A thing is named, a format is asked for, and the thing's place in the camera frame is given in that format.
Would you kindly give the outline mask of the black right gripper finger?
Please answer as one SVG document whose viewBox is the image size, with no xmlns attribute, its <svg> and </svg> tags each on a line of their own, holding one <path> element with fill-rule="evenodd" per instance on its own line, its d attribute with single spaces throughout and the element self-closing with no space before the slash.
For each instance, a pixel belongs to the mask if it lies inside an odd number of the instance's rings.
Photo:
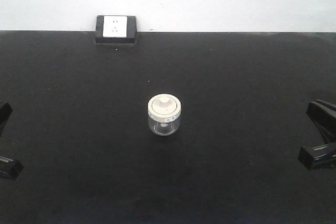
<svg viewBox="0 0 336 224">
<path fill-rule="evenodd" d="M 335 104 L 323 100 L 311 101 L 306 111 L 326 144 L 335 143 Z"/>
<path fill-rule="evenodd" d="M 335 143 L 316 147 L 302 146 L 298 160 L 308 170 L 335 168 Z"/>
</svg>

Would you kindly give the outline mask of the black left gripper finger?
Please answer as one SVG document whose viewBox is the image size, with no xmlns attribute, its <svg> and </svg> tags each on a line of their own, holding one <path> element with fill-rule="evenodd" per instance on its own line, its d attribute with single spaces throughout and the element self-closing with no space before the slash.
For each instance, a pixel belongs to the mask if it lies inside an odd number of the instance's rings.
<svg viewBox="0 0 336 224">
<path fill-rule="evenodd" d="M 13 109 L 7 102 L 1 101 L 0 103 L 0 135 L 4 130 L 4 127 L 12 113 Z"/>
<path fill-rule="evenodd" d="M 24 166 L 17 159 L 1 157 L 1 178 L 15 180 L 23 168 Z"/>
</svg>

